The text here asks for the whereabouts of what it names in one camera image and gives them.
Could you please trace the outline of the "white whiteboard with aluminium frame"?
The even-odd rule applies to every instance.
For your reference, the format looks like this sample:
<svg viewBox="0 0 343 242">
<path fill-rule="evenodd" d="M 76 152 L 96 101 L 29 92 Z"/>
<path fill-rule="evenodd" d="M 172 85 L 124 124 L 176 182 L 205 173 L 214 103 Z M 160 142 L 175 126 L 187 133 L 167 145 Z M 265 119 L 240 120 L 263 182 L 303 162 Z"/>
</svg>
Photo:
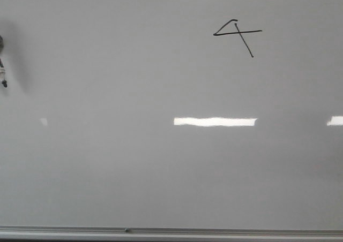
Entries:
<svg viewBox="0 0 343 242">
<path fill-rule="evenodd" d="M 1 240 L 342 241 L 342 0 L 1 0 Z"/>
</svg>

